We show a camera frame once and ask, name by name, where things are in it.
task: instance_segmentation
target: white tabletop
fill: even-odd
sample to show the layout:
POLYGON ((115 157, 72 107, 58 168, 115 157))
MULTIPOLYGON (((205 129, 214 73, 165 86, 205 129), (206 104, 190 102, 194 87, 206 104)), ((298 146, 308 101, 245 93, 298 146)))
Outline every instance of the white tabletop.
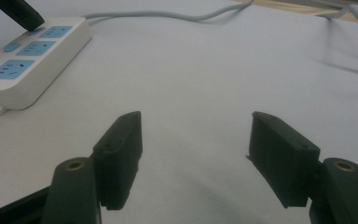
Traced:
MULTIPOLYGON (((226 0, 31 2, 45 18, 160 9, 199 15, 226 0)), ((87 157, 140 110, 144 154, 125 208, 103 223, 310 223, 285 210, 247 155, 252 113, 273 114, 358 163, 358 23, 251 6, 211 21, 91 21, 93 38, 34 105, 0 117, 0 206, 87 157)), ((0 12, 0 48, 23 30, 0 12)))

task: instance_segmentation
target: white surface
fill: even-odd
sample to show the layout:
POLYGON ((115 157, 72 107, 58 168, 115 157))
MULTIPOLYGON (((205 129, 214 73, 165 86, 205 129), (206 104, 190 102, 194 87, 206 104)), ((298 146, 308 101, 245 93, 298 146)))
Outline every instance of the white surface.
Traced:
POLYGON ((0 78, 0 107, 24 109, 33 104, 91 39, 89 25, 82 17, 46 19, 38 30, 37 34, 29 35, 25 32, 10 41, 9 43, 20 45, 11 52, 0 49, 0 67, 9 60, 31 61, 29 67, 18 77, 0 78), (60 38, 40 37, 52 26, 71 26, 71 29, 60 38), (43 55, 18 55, 29 44, 37 41, 49 41, 53 44, 43 55))
MULTIPOLYGON (((44 17, 110 9, 198 15, 229 4, 32 2, 44 17)), ((140 171, 125 208, 103 209, 103 223, 310 223, 308 208, 283 209, 245 159, 256 110, 295 127, 322 149, 321 160, 358 163, 357 23, 249 7, 200 23, 91 24, 93 39, 38 101, 0 117, 0 206, 49 185, 56 165, 88 156, 134 110, 143 113, 140 171)), ((0 29, 0 45, 16 29, 0 29)))

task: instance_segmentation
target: power cord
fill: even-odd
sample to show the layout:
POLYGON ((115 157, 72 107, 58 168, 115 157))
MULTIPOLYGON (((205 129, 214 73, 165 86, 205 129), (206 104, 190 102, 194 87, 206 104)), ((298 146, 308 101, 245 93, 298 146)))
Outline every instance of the power cord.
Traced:
MULTIPOLYGON (((167 11, 129 11, 129 12, 92 13, 92 14, 84 15, 83 17, 86 18, 86 20, 97 19, 97 18, 119 18, 119 17, 166 17, 166 18, 173 18, 183 21, 206 21, 228 11, 244 9, 250 6, 254 1, 255 0, 251 0, 247 3, 237 4, 229 7, 223 7, 216 10, 215 12, 206 15, 201 15, 201 16, 189 16, 189 15, 167 12, 167 11)), ((326 14, 318 15, 320 17, 325 17, 327 19, 338 19, 344 16, 345 14, 347 14, 348 12, 350 12, 358 20, 358 6, 355 4, 343 6, 340 4, 329 3, 321 0, 310 0, 310 1, 320 5, 340 9, 338 13, 326 13, 326 14)))
POLYGON ((318 15, 320 17, 325 17, 327 19, 338 19, 350 12, 351 14, 353 14, 353 16, 356 18, 356 20, 358 20, 358 6, 355 4, 342 6, 339 4, 328 3, 325 1, 321 1, 321 0, 311 0, 311 1, 314 3, 317 3, 317 4, 324 5, 324 6, 340 9, 340 11, 338 13, 324 13, 324 14, 318 15))
POLYGON ((237 4, 234 6, 223 7, 218 9, 215 12, 202 15, 202 16, 188 16, 183 14, 178 14, 174 12, 167 12, 167 11, 130 11, 130 12, 101 12, 101 13, 92 13, 88 15, 84 15, 83 17, 86 20, 96 19, 96 18, 118 18, 118 17, 167 17, 173 18, 183 21, 206 21, 211 18, 217 17, 225 12, 232 11, 232 10, 241 10, 248 6, 250 6, 254 0, 251 0, 247 3, 237 4))

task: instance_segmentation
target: power strip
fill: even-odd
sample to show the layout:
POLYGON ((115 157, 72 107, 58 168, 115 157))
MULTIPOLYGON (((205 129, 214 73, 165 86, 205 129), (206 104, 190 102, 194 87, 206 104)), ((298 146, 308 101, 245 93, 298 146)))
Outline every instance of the power strip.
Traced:
POLYGON ((90 41, 85 18, 53 18, 0 50, 0 115, 32 105, 90 41))

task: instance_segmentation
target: electrical outlet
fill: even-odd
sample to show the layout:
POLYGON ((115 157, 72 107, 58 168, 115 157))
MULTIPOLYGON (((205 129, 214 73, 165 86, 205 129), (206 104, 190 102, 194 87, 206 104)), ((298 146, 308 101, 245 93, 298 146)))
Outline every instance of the electrical outlet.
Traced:
POLYGON ((9 60, 0 66, 0 79, 15 79, 33 63, 34 60, 9 60))
POLYGON ((52 18, 0 50, 0 115, 32 105, 90 41, 85 18, 52 18))
POLYGON ((53 46, 55 41, 33 41, 22 51, 17 53, 20 56, 41 56, 53 46))
POLYGON ((63 37, 72 26, 52 26, 48 28, 41 36, 40 38, 61 38, 63 37))

